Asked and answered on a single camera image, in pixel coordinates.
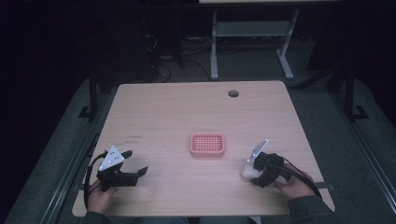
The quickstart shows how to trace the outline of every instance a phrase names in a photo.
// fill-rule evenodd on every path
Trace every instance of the pink container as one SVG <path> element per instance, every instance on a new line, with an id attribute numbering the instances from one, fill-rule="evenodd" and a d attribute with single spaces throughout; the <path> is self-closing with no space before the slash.
<path id="1" fill-rule="evenodd" d="M 190 154 L 197 158 L 220 158 L 224 155 L 221 133 L 195 133 L 191 136 Z"/>

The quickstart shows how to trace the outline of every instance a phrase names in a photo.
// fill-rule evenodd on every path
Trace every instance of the hand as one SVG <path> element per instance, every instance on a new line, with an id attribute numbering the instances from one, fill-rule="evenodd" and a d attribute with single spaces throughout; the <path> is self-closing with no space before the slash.
<path id="1" fill-rule="evenodd" d="M 88 211 L 104 215 L 113 201 L 114 193 L 118 190 L 119 189 L 117 187 L 111 187 L 105 192 L 102 192 L 102 185 L 97 179 L 92 185 L 90 185 L 91 193 L 88 197 Z"/>
<path id="2" fill-rule="evenodd" d="M 300 175 L 304 174 L 312 182 L 314 182 L 312 177 L 308 175 L 306 172 L 303 171 L 300 172 L 288 163 L 285 163 L 285 167 L 291 169 L 292 171 Z M 304 196 L 315 195 L 314 191 L 311 188 L 309 188 L 303 181 L 301 181 L 294 175 L 291 176 L 291 179 L 287 184 L 281 183 L 279 181 L 275 181 L 269 186 L 279 189 L 280 192 L 282 192 L 289 200 L 301 198 Z"/>

